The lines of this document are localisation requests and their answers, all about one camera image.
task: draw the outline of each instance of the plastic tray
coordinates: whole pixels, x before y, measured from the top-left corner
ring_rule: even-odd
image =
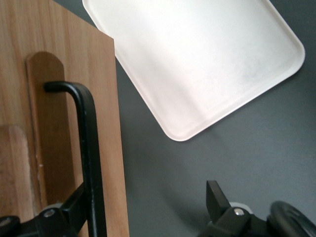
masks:
[[[184,141],[302,66],[268,0],[83,0],[167,136]]]

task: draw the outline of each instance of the gray surface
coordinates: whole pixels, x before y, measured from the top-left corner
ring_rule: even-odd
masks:
[[[305,46],[303,67],[189,141],[165,136],[118,63],[131,237],[198,236],[213,179],[260,218],[283,200],[316,223],[316,3],[272,3]],[[87,19],[80,0],[63,4]]]

